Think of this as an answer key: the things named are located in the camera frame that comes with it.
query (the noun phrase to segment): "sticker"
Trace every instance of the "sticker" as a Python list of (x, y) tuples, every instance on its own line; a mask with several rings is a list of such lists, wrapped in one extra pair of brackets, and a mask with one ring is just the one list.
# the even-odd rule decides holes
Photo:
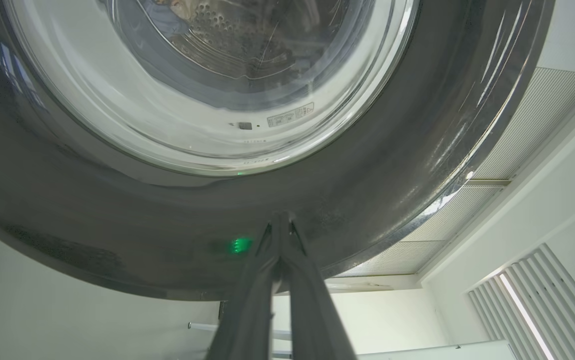
[(292, 121), (299, 120), (304, 116), (312, 114), (313, 111), (315, 111), (315, 103), (310, 102), (309, 104), (297, 107), (292, 111), (268, 117), (267, 125), (269, 125), (270, 128), (274, 128), (275, 126), (292, 123)]

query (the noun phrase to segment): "washing machine door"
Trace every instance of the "washing machine door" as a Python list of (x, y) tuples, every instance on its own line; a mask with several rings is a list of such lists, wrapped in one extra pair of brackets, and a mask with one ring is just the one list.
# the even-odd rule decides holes
[(289, 210), (325, 276), (491, 150), (550, 0), (0, 0), (0, 240), (82, 280), (226, 299)]

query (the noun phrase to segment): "green indicator light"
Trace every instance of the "green indicator light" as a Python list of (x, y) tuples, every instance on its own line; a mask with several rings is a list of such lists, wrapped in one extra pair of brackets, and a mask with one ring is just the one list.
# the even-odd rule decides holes
[(252, 240), (248, 239), (247, 237), (239, 237), (235, 239), (230, 244), (230, 253), (232, 254), (240, 254), (250, 250), (250, 246), (252, 246)]

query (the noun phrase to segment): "ventilation grille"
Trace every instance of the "ventilation grille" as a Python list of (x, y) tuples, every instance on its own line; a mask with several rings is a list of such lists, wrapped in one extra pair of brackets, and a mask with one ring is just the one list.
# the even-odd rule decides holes
[(546, 244), (469, 295), (518, 360), (575, 360), (575, 282)]
[(575, 105), (575, 72), (538, 67), (477, 179), (509, 179)]
[(499, 191), (498, 186), (463, 187), (405, 239), (338, 278), (416, 274)]

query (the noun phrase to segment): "vertical blind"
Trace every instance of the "vertical blind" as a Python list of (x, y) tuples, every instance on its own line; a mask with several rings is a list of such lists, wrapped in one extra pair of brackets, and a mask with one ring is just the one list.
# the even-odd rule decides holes
[(518, 360), (575, 360), (575, 282), (546, 244), (469, 292)]

